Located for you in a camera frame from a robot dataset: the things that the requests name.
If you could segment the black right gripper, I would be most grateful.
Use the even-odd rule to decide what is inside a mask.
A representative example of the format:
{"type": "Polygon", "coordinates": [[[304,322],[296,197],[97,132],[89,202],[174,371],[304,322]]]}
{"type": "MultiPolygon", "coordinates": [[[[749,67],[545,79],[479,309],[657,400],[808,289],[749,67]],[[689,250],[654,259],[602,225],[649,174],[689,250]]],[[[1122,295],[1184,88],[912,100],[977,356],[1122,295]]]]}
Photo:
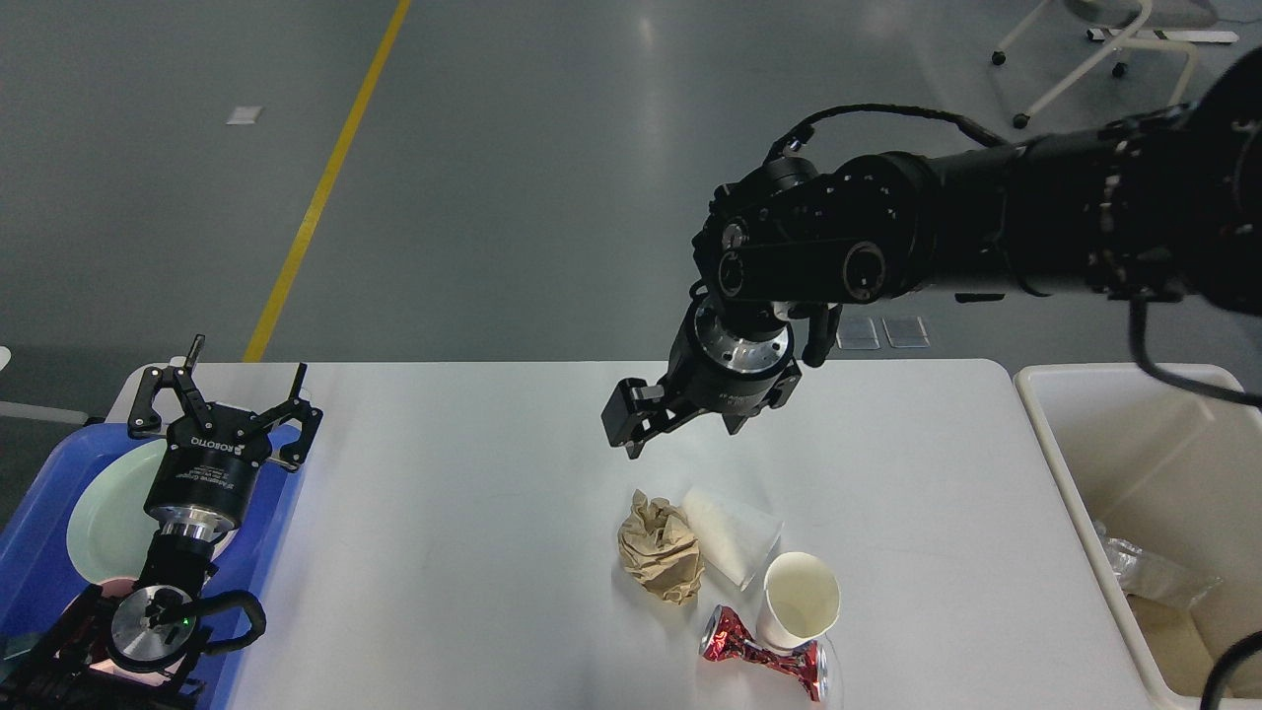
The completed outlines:
{"type": "Polygon", "coordinates": [[[604,439],[635,462],[649,441],[705,412],[721,414],[734,436],[764,409],[784,407],[800,381],[787,324],[779,322],[771,335],[737,335],[713,298],[698,298],[681,319],[660,383],[618,381],[602,410],[604,439]]]}

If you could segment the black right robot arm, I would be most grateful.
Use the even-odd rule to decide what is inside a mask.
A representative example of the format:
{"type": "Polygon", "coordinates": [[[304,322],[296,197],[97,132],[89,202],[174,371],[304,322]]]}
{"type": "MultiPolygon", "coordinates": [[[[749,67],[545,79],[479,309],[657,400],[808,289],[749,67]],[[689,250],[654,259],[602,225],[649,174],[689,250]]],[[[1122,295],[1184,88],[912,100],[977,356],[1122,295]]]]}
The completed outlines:
{"type": "Polygon", "coordinates": [[[957,301],[1060,288],[1126,301],[1128,349],[1151,378],[1258,407],[1256,392],[1176,376],[1146,346],[1151,303],[1199,295],[1259,315],[1259,52],[1194,103],[1006,141],[940,108],[822,108],[761,166],[717,187],[692,242],[699,274],[658,382],[617,383],[604,440],[628,458],[707,412],[729,433],[784,407],[837,343],[843,306],[941,288],[957,301]],[[955,125],[955,156],[870,154],[818,172],[801,148],[825,119],[882,112],[955,125]]]}

